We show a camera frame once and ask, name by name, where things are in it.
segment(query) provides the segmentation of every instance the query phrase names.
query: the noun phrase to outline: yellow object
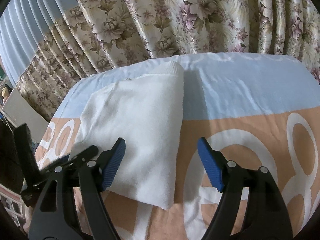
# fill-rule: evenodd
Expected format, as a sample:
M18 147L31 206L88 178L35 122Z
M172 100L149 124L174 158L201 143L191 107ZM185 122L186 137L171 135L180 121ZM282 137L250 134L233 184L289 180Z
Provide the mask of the yellow object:
M9 96L9 91L8 91L7 88L4 88L4 89L2 90L2 96L3 96L4 98Z

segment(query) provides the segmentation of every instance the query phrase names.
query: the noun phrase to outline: ribbed hem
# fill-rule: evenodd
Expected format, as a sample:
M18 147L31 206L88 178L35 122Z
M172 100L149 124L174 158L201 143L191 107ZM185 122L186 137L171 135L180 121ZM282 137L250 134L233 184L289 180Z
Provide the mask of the ribbed hem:
M183 75L183 67L175 61L169 61L155 67L149 74Z

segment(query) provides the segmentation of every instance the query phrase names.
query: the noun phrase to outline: floral curtain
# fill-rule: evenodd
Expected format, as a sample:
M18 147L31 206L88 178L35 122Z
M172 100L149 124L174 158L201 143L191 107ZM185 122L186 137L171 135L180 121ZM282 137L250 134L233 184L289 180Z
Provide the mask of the floral curtain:
M50 120L80 79L149 58L287 54L320 83L320 16L310 0L77 0L37 46L17 88Z

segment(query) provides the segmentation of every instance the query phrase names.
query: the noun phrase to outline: light blue bed sheet section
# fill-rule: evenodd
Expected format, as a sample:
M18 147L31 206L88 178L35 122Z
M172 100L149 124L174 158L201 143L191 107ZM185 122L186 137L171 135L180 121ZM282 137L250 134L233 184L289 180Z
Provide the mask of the light blue bed sheet section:
M278 114L320 106L319 84L290 56L204 53L149 59L82 79L54 117L78 118L92 93L171 60L184 68L184 120Z

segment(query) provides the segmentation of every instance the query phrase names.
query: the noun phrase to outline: folded white garment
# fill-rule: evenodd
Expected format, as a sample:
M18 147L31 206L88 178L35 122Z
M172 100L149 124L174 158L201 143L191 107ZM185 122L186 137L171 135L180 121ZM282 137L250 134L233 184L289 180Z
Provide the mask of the folded white garment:
M119 137L126 152L108 190L168 209L173 205L182 124L183 68L167 62L133 80L93 93L81 116L70 158L96 145L99 153Z

